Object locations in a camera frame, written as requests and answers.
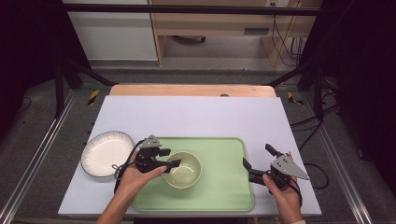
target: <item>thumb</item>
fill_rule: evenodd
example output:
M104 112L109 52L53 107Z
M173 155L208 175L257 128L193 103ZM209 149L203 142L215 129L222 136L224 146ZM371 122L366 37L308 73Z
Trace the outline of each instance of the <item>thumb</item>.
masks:
M147 179L147 181L149 181L151 179L154 179L157 176L160 176L165 171L166 171L166 166L157 167L154 170L152 170L148 173L145 173L145 178Z
M264 181L265 186L272 192L275 198L281 197L282 192L277 187L274 180L270 178L270 176L263 175L262 180Z

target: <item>white cabinet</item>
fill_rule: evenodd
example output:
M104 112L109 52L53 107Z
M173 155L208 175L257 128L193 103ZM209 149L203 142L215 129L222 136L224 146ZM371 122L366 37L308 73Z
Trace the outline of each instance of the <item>white cabinet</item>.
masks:
M146 0L64 0L69 4L146 5ZM90 61L158 61L148 13L69 12Z

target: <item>white table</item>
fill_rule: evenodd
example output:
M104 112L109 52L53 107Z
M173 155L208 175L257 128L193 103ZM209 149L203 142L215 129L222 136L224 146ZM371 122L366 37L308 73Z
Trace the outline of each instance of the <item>white table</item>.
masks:
M108 131L130 135L135 142L157 136L238 137L245 142L247 159L254 169L268 170L275 158L264 146L271 144L291 152L304 169L283 105L276 97L210 96L107 96L90 139ZM312 185L298 180L304 197L304 216L321 211ZM115 179L87 175L78 165L59 209L60 215L98 217L113 196ZM256 217L276 216L276 203L268 189L253 184L255 203L247 212L140 212L132 206L133 217Z

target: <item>wooden edge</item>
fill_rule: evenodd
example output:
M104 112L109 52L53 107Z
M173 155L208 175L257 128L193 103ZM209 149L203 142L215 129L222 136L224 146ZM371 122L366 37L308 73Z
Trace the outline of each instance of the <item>wooden edge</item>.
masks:
M129 85L120 84L111 88L112 96L239 96L276 97L270 86L250 85Z

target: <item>bowl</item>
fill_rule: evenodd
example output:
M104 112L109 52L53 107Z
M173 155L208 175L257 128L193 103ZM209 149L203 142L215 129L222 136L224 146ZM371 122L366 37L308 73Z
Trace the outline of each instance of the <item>bowl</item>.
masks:
M194 185L201 176L201 163L190 152L178 152L167 161L181 160L180 165L172 168L164 178L169 185L177 189L186 189Z

